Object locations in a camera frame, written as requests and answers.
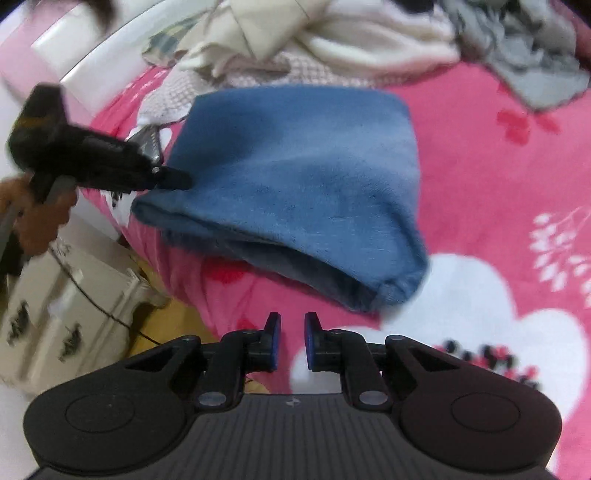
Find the white dresser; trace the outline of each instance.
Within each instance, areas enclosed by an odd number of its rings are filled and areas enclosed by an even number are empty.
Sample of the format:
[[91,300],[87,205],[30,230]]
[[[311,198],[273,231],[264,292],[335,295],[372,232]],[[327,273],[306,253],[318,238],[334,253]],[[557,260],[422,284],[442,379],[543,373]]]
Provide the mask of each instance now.
[[[53,246],[81,288],[131,325],[140,303],[167,299],[140,275],[129,251],[73,216]],[[0,380],[29,394],[110,365],[129,332],[88,301],[50,253],[23,269],[0,322]]]

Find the human hand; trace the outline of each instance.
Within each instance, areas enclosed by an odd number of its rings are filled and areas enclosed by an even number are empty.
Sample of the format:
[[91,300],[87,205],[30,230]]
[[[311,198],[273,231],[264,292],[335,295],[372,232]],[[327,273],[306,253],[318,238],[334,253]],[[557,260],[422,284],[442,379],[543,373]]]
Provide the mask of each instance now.
[[61,225],[70,220],[70,209],[76,204],[75,190],[62,193],[52,204],[35,203],[29,189],[30,177],[0,181],[0,215],[10,205],[17,205],[22,215],[17,219],[14,230],[22,250],[30,256],[46,252],[49,244],[57,238]]

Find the black cable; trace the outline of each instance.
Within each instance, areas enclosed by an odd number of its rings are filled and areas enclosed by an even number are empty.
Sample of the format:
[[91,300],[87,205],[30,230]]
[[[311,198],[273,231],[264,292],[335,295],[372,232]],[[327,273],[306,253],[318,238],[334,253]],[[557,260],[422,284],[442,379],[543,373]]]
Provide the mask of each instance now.
[[134,333],[136,335],[139,335],[142,338],[145,338],[147,341],[152,342],[154,345],[162,345],[162,343],[157,342],[156,340],[154,340],[153,338],[150,338],[148,335],[142,333],[140,330],[133,330],[129,325],[127,325],[125,322],[122,322],[121,320],[119,320],[118,318],[114,317],[113,315],[111,315],[109,312],[107,312],[104,308],[102,308],[100,305],[97,304],[97,302],[95,302],[93,299],[90,298],[90,296],[84,291],[84,289],[82,289],[82,287],[78,284],[78,282],[76,281],[76,279],[74,278],[74,276],[72,275],[72,272],[70,272],[70,270],[68,270],[68,268],[63,264],[63,262],[60,260],[60,258],[58,257],[56,251],[54,249],[52,249],[51,247],[49,248],[49,253],[51,254],[51,256],[54,258],[54,260],[58,263],[58,265],[61,268],[61,271],[64,272],[66,274],[66,276],[70,279],[70,281],[76,286],[76,288],[78,289],[78,291],[80,293],[82,293],[82,295],[84,296],[84,298],[86,300],[88,300],[88,302],[90,302],[90,304],[96,308],[99,312],[101,312],[103,315],[106,315],[108,318],[110,318],[111,320],[113,320],[115,323],[119,323],[119,325],[127,328],[131,333]]

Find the gray clothing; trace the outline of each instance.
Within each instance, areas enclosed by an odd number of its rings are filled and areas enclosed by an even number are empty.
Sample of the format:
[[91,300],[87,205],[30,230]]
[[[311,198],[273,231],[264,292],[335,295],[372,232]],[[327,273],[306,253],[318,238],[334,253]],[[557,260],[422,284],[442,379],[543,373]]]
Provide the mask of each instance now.
[[531,109],[583,93],[589,72],[574,58],[573,26],[547,0],[440,0],[462,53],[495,72]]

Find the pink blanket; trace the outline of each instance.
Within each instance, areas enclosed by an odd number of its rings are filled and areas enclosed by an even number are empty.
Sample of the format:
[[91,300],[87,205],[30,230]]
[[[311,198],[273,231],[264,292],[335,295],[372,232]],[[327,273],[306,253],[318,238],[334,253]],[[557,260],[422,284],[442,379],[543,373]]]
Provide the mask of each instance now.
[[[126,137],[141,98],[164,72],[149,70],[102,112],[94,126]],[[283,319],[274,391],[334,391],[333,374],[306,368],[303,318],[361,332],[373,342],[398,333],[430,345],[455,340],[457,354],[484,345],[558,406],[564,430],[550,468],[564,480],[591,476],[591,95],[553,113],[528,113],[493,76],[460,64],[439,76],[392,88],[410,107],[422,168],[420,228],[431,270],[402,309],[361,316],[309,288],[242,262],[199,258],[165,246],[129,216],[132,196],[88,198],[118,224],[160,273],[171,294],[196,306],[218,335]],[[181,126],[163,131],[169,143]]]

